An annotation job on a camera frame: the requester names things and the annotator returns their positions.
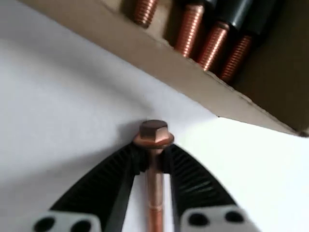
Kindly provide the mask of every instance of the white plastic part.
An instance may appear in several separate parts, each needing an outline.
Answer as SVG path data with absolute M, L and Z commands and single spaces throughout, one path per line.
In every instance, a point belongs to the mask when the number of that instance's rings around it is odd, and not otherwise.
M 20 221 L 17 232 L 101 232 L 100 220 L 92 214 L 47 211 Z
M 260 232 L 235 205 L 193 208 L 181 218 L 181 232 Z

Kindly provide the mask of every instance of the bolt thread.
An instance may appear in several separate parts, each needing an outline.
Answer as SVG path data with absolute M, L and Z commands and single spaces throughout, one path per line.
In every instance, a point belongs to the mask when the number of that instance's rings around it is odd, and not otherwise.
M 252 39 L 252 36 L 244 35 L 238 41 L 221 71 L 221 80 L 228 83 L 233 79 L 251 48 Z
M 138 0 L 135 12 L 134 21 L 143 28 L 148 28 L 154 17 L 158 0 Z
M 212 27 L 202 52 L 197 59 L 197 62 L 202 66 L 204 71 L 212 68 L 227 39 L 228 31 L 229 25 L 220 21 L 216 22 Z
M 189 57 L 191 53 L 203 14 L 203 5 L 186 5 L 182 26 L 175 46 L 175 50 L 180 52 L 184 57 Z

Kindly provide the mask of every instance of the hex head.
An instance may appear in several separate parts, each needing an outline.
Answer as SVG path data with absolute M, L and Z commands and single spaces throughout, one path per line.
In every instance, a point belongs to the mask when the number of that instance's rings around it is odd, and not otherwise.
M 165 146 L 173 142 L 174 136 L 168 131 L 168 125 L 161 120 L 148 120 L 140 125 L 140 132 L 134 143 L 144 147 Z

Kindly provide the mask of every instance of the brown cardboard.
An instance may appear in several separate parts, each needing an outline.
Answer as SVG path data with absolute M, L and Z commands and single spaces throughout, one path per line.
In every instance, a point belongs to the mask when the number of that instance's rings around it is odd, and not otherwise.
M 309 1 L 287 0 L 235 88 L 296 131 L 309 132 Z
M 205 73 L 192 60 L 184 59 L 160 38 L 166 35 L 171 4 L 159 5 L 156 15 L 161 14 L 161 20 L 155 19 L 145 31 L 116 12 L 122 8 L 125 14 L 132 11 L 126 8 L 127 1 L 106 0 L 114 10 L 100 0 L 21 1 L 165 82 L 218 116 L 296 133 L 212 73 Z

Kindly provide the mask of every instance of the copper bolt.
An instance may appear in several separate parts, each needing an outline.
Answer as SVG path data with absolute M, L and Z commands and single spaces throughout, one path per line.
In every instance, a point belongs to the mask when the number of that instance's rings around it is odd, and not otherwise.
M 203 5 L 186 5 L 182 26 L 175 45 L 175 50 L 180 52 L 184 57 L 189 57 L 191 53 L 203 14 Z
M 155 14 L 157 4 L 158 0 L 138 0 L 134 21 L 141 27 L 148 28 Z
M 238 41 L 219 76 L 221 80 L 227 83 L 232 80 L 251 48 L 252 39 L 252 36 L 244 35 Z
M 229 25 L 223 22 L 216 22 L 212 27 L 202 52 L 197 62 L 204 71 L 212 68 L 216 58 L 221 51 L 229 31 Z
M 149 120 L 140 126 L 133 143 L 148 152 L 149 168 L 146 170 L 148 194 L 148 232 L 163 231 L 163 172 L 159 161 L 163 149 L 172 144 L 174 136 L 164 121 Z

